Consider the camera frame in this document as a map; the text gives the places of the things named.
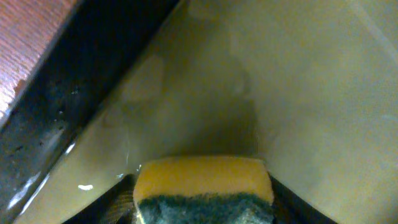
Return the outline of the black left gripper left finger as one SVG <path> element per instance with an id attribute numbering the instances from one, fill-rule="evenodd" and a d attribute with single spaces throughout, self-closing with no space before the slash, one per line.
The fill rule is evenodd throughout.
<path id="1" fill-rule="evenodd" d="M 134 184 L 134 175 L 123 177 L 114 187 L 63 224 L 134 223 Z"/>

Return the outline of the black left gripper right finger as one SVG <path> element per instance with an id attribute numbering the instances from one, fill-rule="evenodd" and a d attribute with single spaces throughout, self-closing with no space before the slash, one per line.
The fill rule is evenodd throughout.
<path id="1" fill-rule="evenodd" d="M 336 224 L 334 220 L 319 212 L 309 203 L 301 199 L 294 192 L 270 176 L 274 191 L 275 224 Z"/>

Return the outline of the yellow green scrub sponge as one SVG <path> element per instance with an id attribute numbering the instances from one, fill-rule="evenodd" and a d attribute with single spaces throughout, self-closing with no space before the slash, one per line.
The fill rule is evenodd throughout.
<path id="1" fill-rule="evenodd" d="M 143 224 L 273 223 L 274 193 L 262 161 L 170 157 L 146 163 L 133 192 Z"/>

